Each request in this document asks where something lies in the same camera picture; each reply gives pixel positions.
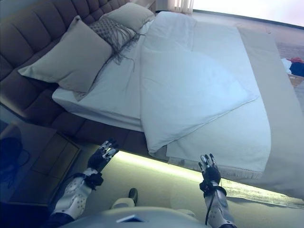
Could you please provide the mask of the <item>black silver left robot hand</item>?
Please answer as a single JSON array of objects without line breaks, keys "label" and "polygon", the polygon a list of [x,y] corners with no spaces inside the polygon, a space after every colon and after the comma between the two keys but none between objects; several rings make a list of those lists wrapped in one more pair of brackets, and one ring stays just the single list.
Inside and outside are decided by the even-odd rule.
[{"label": "black silver left robot hand", "polygon": [[101,172],[118,151],[116,140],[109,139],[103,142],[89,158],[87,167]]}]

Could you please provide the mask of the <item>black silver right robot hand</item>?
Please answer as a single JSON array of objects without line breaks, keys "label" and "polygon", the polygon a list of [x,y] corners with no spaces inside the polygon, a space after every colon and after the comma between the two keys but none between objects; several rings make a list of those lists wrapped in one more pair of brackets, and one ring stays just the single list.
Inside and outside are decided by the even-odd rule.
[{"label": "black silver right robot hand", "polygon": [[221,175],[213,154],[201,155],[199,166],[201,168],[203,178],[207,183],[220,183]]}]

